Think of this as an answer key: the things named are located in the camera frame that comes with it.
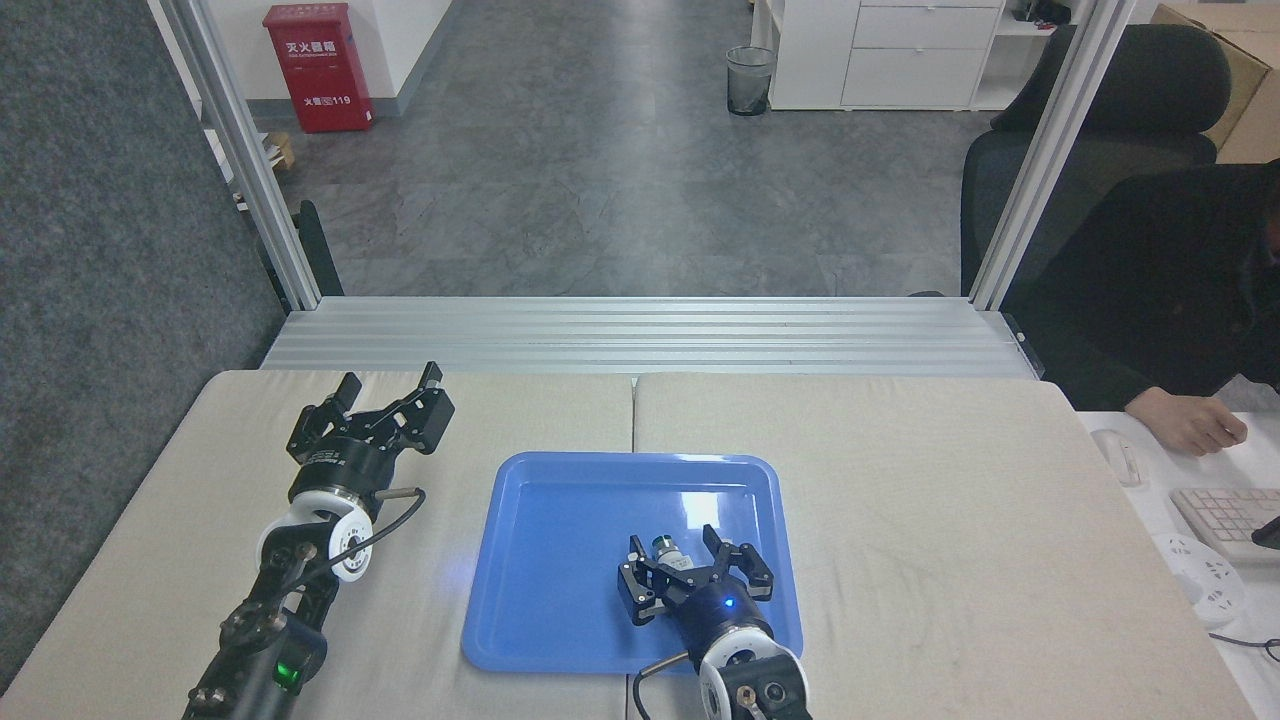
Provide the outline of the person's hand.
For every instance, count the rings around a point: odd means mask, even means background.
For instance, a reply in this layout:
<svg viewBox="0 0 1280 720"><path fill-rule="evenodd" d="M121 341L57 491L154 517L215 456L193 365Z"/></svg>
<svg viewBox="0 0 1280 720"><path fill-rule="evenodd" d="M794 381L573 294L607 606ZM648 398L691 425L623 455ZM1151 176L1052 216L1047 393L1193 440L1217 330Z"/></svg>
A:
<svg viewBox="0 0 1280 720"><path fill-rule="evenodd" d="M1217 398L1151 387L1124 406L1167 448L1203 457L1245 442L1248 425Z"/></svg>

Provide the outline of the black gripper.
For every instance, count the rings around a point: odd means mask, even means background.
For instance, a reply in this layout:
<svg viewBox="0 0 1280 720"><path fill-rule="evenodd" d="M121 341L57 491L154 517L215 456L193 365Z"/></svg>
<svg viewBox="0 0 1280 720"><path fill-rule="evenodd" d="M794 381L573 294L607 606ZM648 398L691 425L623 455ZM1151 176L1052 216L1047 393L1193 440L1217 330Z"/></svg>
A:
<svg viewBox="0 0 1280 720"><path fill-rule="evenodd" d="M709 584L695 589L692 560L671 536L658 536L652 553L639 536L630 537L630 551L618 568L620 594L635 626L668 612L687 652L707 652L731 628L756 628L771 639L774 632L756 601L771 601L774 575L754 544L722 539L712 524L704 524L701 539L712 553ZM730 579L737 568L746 582Z"/></svg>
<svg viewBox="0 0 1280 720"><path fill-rule="evenodd" d="M342 489L367 498L388 489L399 451L434 454L454 414L454 405L439 386L436 363L428 363L417 387L384 409L348 411L362 388L355 373L346 373L338 388L319 405L302 409L288 439L288 451L300 470L288 497L316 489ZM344 436L329 434L333 429Z"/></svg>

